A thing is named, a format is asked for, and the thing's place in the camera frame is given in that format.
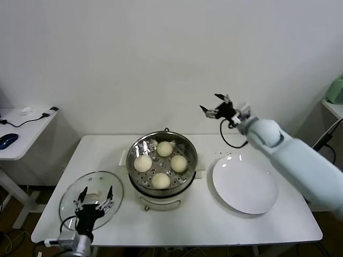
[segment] cable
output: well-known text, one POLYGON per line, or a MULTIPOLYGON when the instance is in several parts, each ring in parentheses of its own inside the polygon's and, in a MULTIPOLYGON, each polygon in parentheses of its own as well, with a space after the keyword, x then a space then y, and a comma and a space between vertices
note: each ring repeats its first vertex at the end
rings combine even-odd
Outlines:
POLYGON ((62 232, 62 228, 63 228, 63 225, 66 221, 72 219, 72 218, 76 218, 76 215, 73 215, 73 216, 69 216, 68 218, 66 218, 64 221, 62 221, 61 225, 59 226, 59 232, 61 233, 62 232))
POLYGON ((339 126, 339 124, 341 124, 341 122, 338 122, 336 127, 333 128, 333 130, 331 131, 331 133, 329 135, 332 135, 334 133, 334 131, 337 129, 337 127, 339 126))
POLYGON ((333 149, 330 145, 325 144, 324 146, 332 150, 332 153, 333 153, 333 161, 332 161, 332 164, 334 164, 334 163, 336 162, 336 152, 334 151, 334 149, 333 149))
POLYGON ((224 135, 223 135, 223 131, 222 131, 222 125, 224 123, 224 121, 226 121, 227 119, 223 119, 221 122, 220 122, 220 126, 219 126, 219 131, 220 131, 220 135, 221 135, 221 138, 223 139, 223 141, 229 146, 229 147, 232 147, 232 148, 235 148, 235 149, 240 149, 244 146, 246 146, 248 144, 248 141, 244 142, 244 144, 242 144, 241 146, 233 146, 231 145, 228 141, 226 141, 226 139, 224 138, 224 135))
POLYGON ((44 118, 44 117, 45 117, 45 116, 41 116, 41 117, 39 117, 38 119, 30 119, 30 120, 27 120, 27 121, 21 123, 20 125, 14 125, 14 124, 10 123, 9 121, 7 121, 6 119, 2 119, 2 120, 1 120, 1 123, 2 123, 2 124, 10 124, 10 125, 13 126, 13 127, 21 127, 21 126, 23 126, 24 124, 26 124, 26 123, 28 123, 28 122, 35 122, 36 120, 40 120, 40 119, 42 119, 42 118, 44 118))
MULTIPOLYGON (((325 249, 325 247, 321 244, 321 243, 312 243, 312 245, 314 245, 318 250, 320 250, 320 252, 322 253, 323 257, 330 257, 328 251, 325 249)), ((300 251, 299 251, 299 246, 300 244, 297 244, 296 245, 296 255, 298 257, 301 257, 300 256, 300 251)))
POLYGON ((72 252, 72 249, 65 249, 63 251, 60 251, 59 253, 54 254, 52 257, 57 257, 67 252, 72 252))
POLYGON ((184 255, 182 255, 182 257, 185 257, 187 254, 189 254, 190 252, 194 251, 198 249, 199 251, 202 252, 202 254, 204 255, 204 257, 207 257, 207 255, 204 253, 204 251, 201 248, 192 248, 191 250, 188 250, 184 255))
POLYGON ((40 120, 42 118, 49 117, 50 115, 52 115, 56 111, 58 111, 57 107, 51 107, 49 110, 43 112, 41 117, 39 117, 37 119, 27 120, 27 121, 21 123, 20 125, 14 125, 14 124, 10 123, 7 119, 0 119, 0 124, 3 124, 3 125, 10 124, 13 127, 21 127, 21 126, 23 126, 26 123, 35 122, 35 121, 40 120))
POLYGON ((11 255, 13 252, 15 252, 24 242, 25 240, 25 234, 28 234, 29 236, 31 236, 28 232, 22 230, 22 229, 19 229, 19 230, 12 230, 8 233, 5 233, 4 236, 10 241, 9 244, 6 246, 6 249, 5 249, 5 254, 4 255, 1 255, 1 257, 6 257, 6 256, 9 256, 11 255), (16 232, 16 231, 22 231, 17 237, 15 237, 14 240, 11 240, 11 238, 9 237, 9 234, 13 233, 13 232, 16 232), (24 235, 21 239, 21 241, 19 242, 19 244, 13 248, 13 243, 14 241, 16 241, 21 235, 24 235))
POLYGON ((139 257, 142 257, 142 256, 146 253, 146 251, 148 251, 148 248, 145 248, 145 249, 142 251, 142 253, 140 254, 139 257))
POLYGON ((0 207, 0 213, 2 213, 2 208, 3 208, 3 200, 2 200, 2 197, 1 197, 1 195, 0 195, 0 201, 1 201, 1 207, 0 207))
POLYGON ((329 127, 329 129, 328 129, 327 131, 325 131, 325 132, 320 136, 320 138, 319 138, 318 141, 313 145, 312 148, 314 148, 314 147, 321 141, 321 139, 322 139, 325 135, 328 134, 328 135, 330 136, 330 138, 331 138, 331 137, 332 137, 333 131, 335 131, 335 129, 338 127, 337 124, 339 124, 342 120, 343 120, 343 119, 339 119, 339 120, 337 120, 335 123, 333 123, 333 124, 329 127), (335 125, 337 125, 337 126, 334 128, 334 130, 333 130, 331 133, 328 133, 335 125))
POLYGON ((13 240, 11 240, 11 238, 7 235, 4 234, 6 236, 6 238, 10 241, 9 244, 6 246, 5 248, 5 253, 6 254, 10 254, 12 253, 12 249, 13 249, 13 243, 14 241, 16 241, 21 235, 24 235, 23 238, 25 237, 25 234, 27 234, 29 237, 31 237, 31 234, 27 231, 23 231, 21 232, 19 235, 17 235, 13 240))
POLYGON ((316 242, 313 243, 324 256, 330 257, 330 254, 328 253, 328 251, 326 250, 326 248, 320 243, 320 242, 316 242))
POLYGON ((32 257, 36 257, 36 248, 37 248, 37 246, 43 246, 43 245, 45 245, 45 244, 44 244, 44 241, 40 241, 40 242, 35 243, 35 244, 33 245, 32 257))

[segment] table leg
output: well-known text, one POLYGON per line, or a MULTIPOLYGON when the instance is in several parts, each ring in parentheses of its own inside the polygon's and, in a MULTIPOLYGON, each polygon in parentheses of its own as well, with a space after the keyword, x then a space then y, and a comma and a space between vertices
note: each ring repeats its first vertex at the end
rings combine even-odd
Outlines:
POLYGON ((253 245, 253 246, 252 246, 252 251, 253 251, 254 257, 259 257, 259 256, 260 256, 260 254, 259 254, 259 249, 258 249, 258 246, 257 246, 257 245, 253 245))
POLYGON ((36 203, 3 170, 0 169, 0 185, 14 198, 29 208, 36 208, 36 203))
POLYGON ((13 196, 24 207, 21 210, 17 220, 13 224, 14 229, 20 229, 26 220, 29 213, 42 213, 46 205, 38 205, 36 199, 39 196, 38 191, 32 192, 31 196, 27 195, 3 170, 0 169, 0 185, 8 191, 9 195, 5 201, 9 201, 10 197, 13 196))
POLYGON ((93 250, 92 250, 92 257, 96 257, 98 255, 98 250, 99 248, 97 246, 94 246, 93 247, 93 250))
POLYGON ((5 209, 6 205, 9 203, 9 201, 11 200, 12 198, 12 195, 11 194, 8 194, 6 196, 6 198, 2 201, 2 210, 5 209))
MULTIPOLYGON (((39 191, 32 192, 30 199, 35 202, 39 194, 40 194, 39 191)), ((13 224, 13 228, 20 229, 23 226, 24 222, 26 221, 27 215, 29 213, 42 213, 45 209, 45 206, 46 205, 37 205, 37 204, 35 208, 28 208, 24 206, 19 216, 17 217, 15 223, 13 224)))

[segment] blue mouse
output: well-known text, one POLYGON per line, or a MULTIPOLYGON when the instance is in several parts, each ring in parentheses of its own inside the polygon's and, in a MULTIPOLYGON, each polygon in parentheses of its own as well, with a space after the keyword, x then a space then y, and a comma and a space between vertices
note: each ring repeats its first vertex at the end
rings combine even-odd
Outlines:
POLYGON ((10 133, 0 137, 0 150, 7 148, 10 144, 18 139, 18 134, 10 133))

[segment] black cable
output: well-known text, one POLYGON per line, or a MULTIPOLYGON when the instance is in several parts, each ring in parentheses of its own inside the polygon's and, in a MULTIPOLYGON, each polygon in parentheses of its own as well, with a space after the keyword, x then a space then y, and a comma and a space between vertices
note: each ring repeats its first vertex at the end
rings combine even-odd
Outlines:
POLYGON ((321 251, 322 254, 326 255, 327 257, 330 257, 329 252, 326 250, 326 248, 320 242, 316 242, 313 244, 321 251))
POLYGON ((334 149, 330 145, 325 144, 324 146, 332 150, 332 153, 333 153, 332 164, 334 164, 336 162, 336 152, 334 151, 334 149))
POLYGON ((72 252, 72 249, 65 249, 63 251, 60 251, 59 253, 54 254, 52 257, 57 257, 67 252, 72 252))
POLYGON ((232 147, 232 148, 235 148, 235 149, 240 149, 244 146, 246 146, 248 144, 248 141, 244 142, 244 144, 242 144, 241 146, 233 146, 231 145, 228 141, 226 141, 226 139, 224 138, 224 135, 223 135, 223 131, 222 131, 222 125, 224 123, 224 121, 226 121, 227 119, 223 119, 221 122, 220 122, 220 127, 219 127, 219 131, 220 131, 220 135, 221 135, 221 138, 223 139, 223 141, 229 146, 229 147, 232 147))
POLYGON ((23 126, 24 124, 26 124, 26 123, 28 123, 28 122, 35 122, 36 120, 40 120, 41 118, 44 118, 44 116, 41 116, 41 117, 39 117, 38 119, 27 120, 27 121, 21 123, 20 125, 14 125, 14 124, 12 124, 12 123, 10 123, 10 122, 8 122, 8 121, 6 121, 6 124, 10 124, 10 125, 13 126, 13 127, 21 127, 21 126, 23 126))
MULTIPOLYGON (((322 253, 323 257, 330 257, 328 251, 325 249, 325 247, 321 244, 321 243, 312 243, 318 250, 320 250, 320 252, 322 253)), ((296 245, 296 255, 297 257, 301 257, 300 256, 300 251, 299 251, 299 246, 300 244, 296 245)))
POLYGON ((337 127, 339 126, 339 124, 341 124, 343 119, 340 120, 339 123, 336 124, 336 126, 334 127, 334 129, 331 131, 331 133, 328 133, 329 135, 332 135, 334 133, 334 131, 337 129, 337 127))
POLYGON ((32 257, 36 257, 36 248, 37 248, 38 246, 43 246, 43 245, 44 245, 44 241, 40 241, 40 242, 35 243, 35 244, 33 245, 32 257))
POLYGON ((68 218, 66 218, 64 221, 62 221, 61 225, 59 226, 59 232, 61 233, 62 232, 62 228, 63 228, 63 225, 66 221, 72 219, 72 218, 76 218, 76 215, 73 215, 73 216, 69 216, 68 218))

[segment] white cable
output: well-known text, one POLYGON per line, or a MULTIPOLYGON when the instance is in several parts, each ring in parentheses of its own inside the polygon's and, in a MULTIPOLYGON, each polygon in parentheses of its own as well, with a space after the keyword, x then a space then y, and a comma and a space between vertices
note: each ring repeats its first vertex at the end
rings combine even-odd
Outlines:
POLYGON ((21 235, 23 235, 23 234, 28 234, 28 236, 31 238, 31 234, 29 233, 29 232, 27 232, 27 231, 23 231, 22 233, 20 233, 19 235, 17 235, 16 237, 15 237, 15 239, 13 239, 13 240, 11 240, 11 238, 7 235, 7 234, 4 234, 5 236, 6 236, 6 238, 10 241, 9 242, 9 244, 6 246, 6 248, 5 248, 5 253, 6 254, 9 254, 11 251, 12 251, 12 249, 13 249, 13 243, 14 243, 14 241, 16 241, 21 235))
POLYGON ((329 129, 328 129, 327 131, 325 131, 325 132, 320 136, 320 138, 319 138, 318 141, 312 146, 312 148, 320 142, 320 140, 323 138, 323 136, 324 136, 325 134, 327 134, 327 132, 329 132, 337 123, 341 122, 342 120, 343 120, 343 119, 339 119, 339 120, 337 120, 335 123, 333 123, 333 124, 331 125, 331 127, 329 127, 329 129))
POLYGON ((182 255, 182 257, 185 257, 187 254, 189 254, 190 252, 192 252, 192 251, 194 251, 194 250, 196 250, 196 249, 198 249, 199 251, 201 251, 202 254, 204 255, 204 257, 207 257, 207 255, 204 253, 204 251, 203 251, 201 248, 193 248, 193 249, 191 249, 191 250, 188 250, 184 255, 182 255))

